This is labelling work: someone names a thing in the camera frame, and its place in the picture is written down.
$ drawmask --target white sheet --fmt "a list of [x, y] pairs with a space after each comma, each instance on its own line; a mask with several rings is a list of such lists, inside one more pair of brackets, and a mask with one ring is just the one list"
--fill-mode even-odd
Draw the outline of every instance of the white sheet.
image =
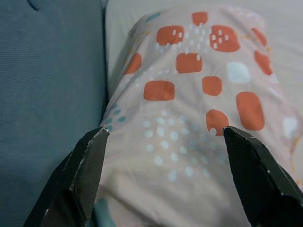
[[[209, 0], [109, 0], [106, 11], [108, 88], [112, 96], [119, 71], [129, 51], [127, 34], [144, 15], [189, 2], [209, 4]], [[231, 4], [251, 9], [267, 20], [267, 34], [273, 49], [272, 63], [289, 100], [303, 114], [303, 1], [301, 0], [212, 0], [211, 4]], [[294, 157], [303, 179], [303, 141]]]

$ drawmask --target orange shape with white dots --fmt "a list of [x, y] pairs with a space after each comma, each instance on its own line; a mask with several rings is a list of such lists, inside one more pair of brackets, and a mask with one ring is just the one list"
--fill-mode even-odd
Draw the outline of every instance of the orange shape with white dots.
[[139, 53], [135, 53], [124, 74], [131, 74], [138, 71], [142, 64], [142, 57]]
[[240, 43], [235, 31], [228, 26], [214, 25], [209, 36], [210, 45], [215, 51], [235, 52], [240, 49]]
[[178, 73], [202, 71], [202, 57], [198, 53], [180, 53], [176, 60]]
[[270, 59], [266, 54], [261, 54], [260, 51], [255, 51], [255, 61], [266, 75], [273, 74], [270, 67]]
[[244, 128], [253, 131], [263, 129], [265, 125], [263, 108], [255, 93], [240, 92], [237, 95], [237, 108]]
[[175, 85], [166, 80], [150, 81], [144, 86], [144, 99], [148, 101], [169, 101], [175, 99]]
[[160, 28], [157, 33], [157, 43], [161, 46], [166, 44], [177, 44], [184, 38], [184, 28], [179, 25], [166, 26]]
[[251, 30], [258, 37], [258, 39], [260, 40], [260, 42], [262, 43], [262, 45], [266, 46], [267, 45], [267, 38], [266, 38], [266, 36], [262, 32], [260, 32], [257, 28], [255, 28], [255, 27], [252, 28]]
[[229, 121], [223, 112], [213, 109], [206, 114], [206, 125], [212, 135], [223, 136], [222, 128], [229, 126]]
[[222, 81], [218, 77], [204, 77], [202, 79], [202, 89], [205, 94], [218, 96], [222, 92]]
[[208, 13], [206, 12], [197, 12], [192, 14], [193, 22], [195, 25], [200, 26], [200, 24], [206, 24], [208, 21]]

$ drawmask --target orange pattern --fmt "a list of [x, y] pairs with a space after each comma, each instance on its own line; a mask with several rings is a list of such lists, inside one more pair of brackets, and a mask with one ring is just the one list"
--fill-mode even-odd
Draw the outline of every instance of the orange pattern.
[[266, 75], [270, 76], [273, 73], [270, 67], [269, 57], [266, 54], [261, 54], [259, 51], [255, 51], [255, 61]]
[[139, 53], [135, 53], [124, 74], [131, 74], [137, 72], [138, 69], [141, 67], [141, 64], [142, 64], [141, 55]]
[[197, 12], [192, 14], [193, 22], [195, 25], [199, 26], [200, 24], [206, 24], [208, 21], [208, 13], [206, 12]]
[[205, 94], [218, 96], [222, 91], [222, 81], [218, 77], [205, 77], [202, 79], [202, 89]]
[[228, 26], [214, 25], [210, 34], [210, 45], [215, 51], [235, 52], [240, 49], [240, 43], [235, 31]]
[[191, 73], [202, 71], [202, 57], [197, 53], [180, 53], [177, 56], [178, 73]]
[[257, 28], [252, 28], [251, 29], [255, 35], [258, 37], [258, 39], [260, 40], [260, 42], [262, 43], [263, 46], [266, 46], [267, 45], [267, 38], [265, 35], [263, 35], [262, 32], [260, 32]]
[[240, 92], [237, 95], [237, 108], [244, 128], [254, 131], [263, 129], [265, 125], [263, 108], [255, 93]]
[[178, 42], [182, 42], [183, 38], [184, 28], [178, 25], [162, 27], [157, 33], [157, 43], [161, 46], [177, 44]]
[[150, 81], [144, 86], [144, 99], [148, 101], [169, 101], [175, 99], [175, 85], [169, 81]]
[[229, 121], [224, 113], [213, 109], [206, 114], [206, 125], [209, 132], [214, 128], [216, 136], [223, 136], [222, 128], [229, 126]]

